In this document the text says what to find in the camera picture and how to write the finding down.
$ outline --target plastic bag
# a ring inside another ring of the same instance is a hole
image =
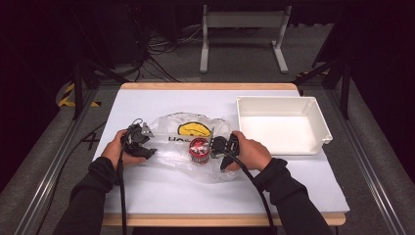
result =
[[[179,170],[192,179],[204,183],[219,183],[234,179],[239,171],[222,171],[223,159],[209,158],[206,164],[196,164],[189,154],[190,142],[198,137],[228,138],[231,134],[230,124],[223,118],[210,119],[203,115],[177,113],[159,117],[150,125],[155,137],[143,147],[157,149],[147,161],[147,165],[158,165]]]

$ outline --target black sleeve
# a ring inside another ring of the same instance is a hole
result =
[[[106,193],[113,189],[116,175],[111,161],[103,157],[91,163],[88,171],[72,189],[69,206],[53,234],[100,234]]]
[[[272,159],[254,179],[254,185],[270,193],[287,234],[332,234],[318,209],[308,198],[304,185],[296,181],[286,168],[287,162]]]

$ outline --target white stand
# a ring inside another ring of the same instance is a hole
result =
[[[288,68],[281,52],[284,33],[290,18],[291,6],[280,12],[208,12],[204,5],[203,31],[204,43],[201,56],[201,73],[208,72],[208,28],[209,27],[278,27],[278,40],[272,40],[271,45],[277,58],[281,73],[287,73]]]

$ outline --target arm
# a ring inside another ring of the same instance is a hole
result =
[[[287,162],[272,159],[256,176],[254,184],[270,193],[287,234],[332,234],[318,209],[312,204],[304,185],[286,169]]]
[[[56,235],[100,234],[104,217],[106,194],[116,181],[115,169],[122,150],[121,137],[126,130],[119,131],[105,148],[102,156],[88,167],[85,177],[73,187],[70,202],[64,215],[55,227]],[[145,158],[131,157],[122,152],[125,166],[143,163]]]
[[[287,162],[273,159],[263,145],[248,140],[242,132],[233,133],[239,140],[239,159],[248,169],[261,171],[254,179],[254,185],[260,191],[270,193],[270,202],[277,207],[287,234],[332,234],[321,213],[309,200],[305,186],[286,169]],[[235,163],[227,167],[229,170],[238,168]]]

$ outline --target yellow object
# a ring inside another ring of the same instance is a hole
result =
[[[179,125],[179,127],[177,128],[177,133],[179,135],[191,135],[202,137],[210,136],[210,130],[205,125],[195,121]]]

